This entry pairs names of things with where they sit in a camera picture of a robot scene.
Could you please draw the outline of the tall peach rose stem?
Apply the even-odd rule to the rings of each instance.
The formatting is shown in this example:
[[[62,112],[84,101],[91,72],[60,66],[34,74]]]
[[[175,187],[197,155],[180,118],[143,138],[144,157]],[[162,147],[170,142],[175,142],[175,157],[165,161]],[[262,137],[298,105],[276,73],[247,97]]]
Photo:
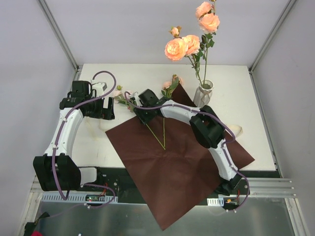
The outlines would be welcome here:
[[[216,14],[216,0],[204,1],[200,6],[196,8],[195,16],[198,19],[198,24],[200,29],[203,31],[201,36],[201,57],[205,63],[204,77],[200,81],[200,85],[204,89],[209,89],[210,86],[206,85],[206,73],[207,73],[207,60],[208,60],[208,51],[214,46],[213,36],[216,35],[216,32],[220,25],[220,19]]]

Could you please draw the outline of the beige faceted vase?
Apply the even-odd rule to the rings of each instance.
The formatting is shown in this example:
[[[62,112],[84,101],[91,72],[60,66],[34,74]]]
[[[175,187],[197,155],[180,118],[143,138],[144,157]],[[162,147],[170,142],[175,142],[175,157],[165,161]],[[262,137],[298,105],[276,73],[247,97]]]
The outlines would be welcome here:
[[[193,102],[196,107],[208,105],[213,95],[214,84],[210,80],[205,80],[205,83],[199,86],[194,95]]]

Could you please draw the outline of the cream printed ribbon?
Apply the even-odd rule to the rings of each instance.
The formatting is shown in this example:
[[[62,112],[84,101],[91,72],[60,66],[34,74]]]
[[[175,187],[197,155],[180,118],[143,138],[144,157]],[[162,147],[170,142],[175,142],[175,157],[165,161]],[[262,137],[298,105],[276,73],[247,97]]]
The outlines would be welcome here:
[[[233,132],[236,138],[240,137],[243,134],[243,128],[239,125],[232,124],[229,125],[228,127]]]

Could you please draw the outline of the red wrapping paper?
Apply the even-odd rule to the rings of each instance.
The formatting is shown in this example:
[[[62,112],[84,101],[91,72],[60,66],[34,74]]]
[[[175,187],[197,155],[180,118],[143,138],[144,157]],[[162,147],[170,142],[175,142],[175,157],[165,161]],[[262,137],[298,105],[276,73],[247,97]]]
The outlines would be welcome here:
[[[138,118],[106,132],[162,230],[219,186],[218,168],[191,127],[171,118]]]

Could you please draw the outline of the small pink bud stem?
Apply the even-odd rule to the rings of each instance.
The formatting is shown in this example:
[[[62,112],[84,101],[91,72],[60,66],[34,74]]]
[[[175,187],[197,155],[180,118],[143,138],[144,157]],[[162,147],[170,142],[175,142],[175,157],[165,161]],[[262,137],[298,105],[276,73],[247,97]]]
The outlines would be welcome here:
[[[165,100],[170,100],[172,98],[172,93],[177,88],[179,84],[183,84],[183,80],[178,75],[172,75],[172,80],[167,81],[163,84],[161,93]],[[166,136],[165,136],[165,118],[163,118],[163,144],[162,147],[166,150]]]

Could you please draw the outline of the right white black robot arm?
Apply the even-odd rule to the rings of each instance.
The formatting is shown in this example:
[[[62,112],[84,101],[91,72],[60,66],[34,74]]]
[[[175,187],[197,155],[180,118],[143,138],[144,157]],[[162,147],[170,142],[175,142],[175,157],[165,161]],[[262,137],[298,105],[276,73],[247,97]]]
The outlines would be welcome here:
[[[238,168],[227,148],[225,131],[228,127],[220,121],[211,107],[191,107],[172,99],[159,99],[150,89],[141,94],[126,94],[125,98],[143,124],[161,116],[190,125],[197,142],[210,152],[218,168],[221,184],[216,192],[228,196],[238,190],[242,177],[238,174]]]

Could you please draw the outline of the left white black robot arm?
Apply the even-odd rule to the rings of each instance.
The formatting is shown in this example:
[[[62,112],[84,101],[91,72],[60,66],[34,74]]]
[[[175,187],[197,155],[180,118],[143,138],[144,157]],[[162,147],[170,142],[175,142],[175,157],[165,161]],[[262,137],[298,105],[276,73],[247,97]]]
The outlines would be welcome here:
[[[93,191],[104,186],[95,167],[79,168],[72,160],[72,149],[78,128],[85,117],[113,120],[113,98],[104,107],[107,84],[74,81],[72,90],[60,102],[60,117],[50,145],[42,156],[36,156],[33,167],[43,191],[77,190],[87,184]]]

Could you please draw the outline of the large peach rose stem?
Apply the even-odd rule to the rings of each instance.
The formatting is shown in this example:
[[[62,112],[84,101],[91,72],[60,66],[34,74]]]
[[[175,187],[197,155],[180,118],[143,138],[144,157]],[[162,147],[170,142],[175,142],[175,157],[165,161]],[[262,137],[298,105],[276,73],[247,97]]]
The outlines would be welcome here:
[[[188,58],[192,68],[195,70],[196,78],[199,84],[202,85],[200,77],[200,58],[201,48],[200,39],[196,35],[180,36],[181,27],[172,27],[169,33],[173,39],[166,43],[164,47],[165,56],[171,61],[180,61],[183,58]]]

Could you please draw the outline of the pale pink flower stem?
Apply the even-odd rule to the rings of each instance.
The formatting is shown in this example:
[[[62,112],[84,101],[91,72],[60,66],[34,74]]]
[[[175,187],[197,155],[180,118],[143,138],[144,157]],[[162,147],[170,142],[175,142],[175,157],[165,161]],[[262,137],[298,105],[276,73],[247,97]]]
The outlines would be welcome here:
[[[113,92],[114,100],[126,106],[130,112],[135,113],[135,106],[137,105],[135,98],[133,97],[135,93],[130,93],[129,91],[123,91],[123,87],[118,85]],[[144,123],[157,142],[161,145],[161,147],[166,150],[166,134],[165,134],[165,118],[162,119],[162,137],[163,141],[161,141],[157,135],[154,133],[152,128],[148,125],[148,123]]]

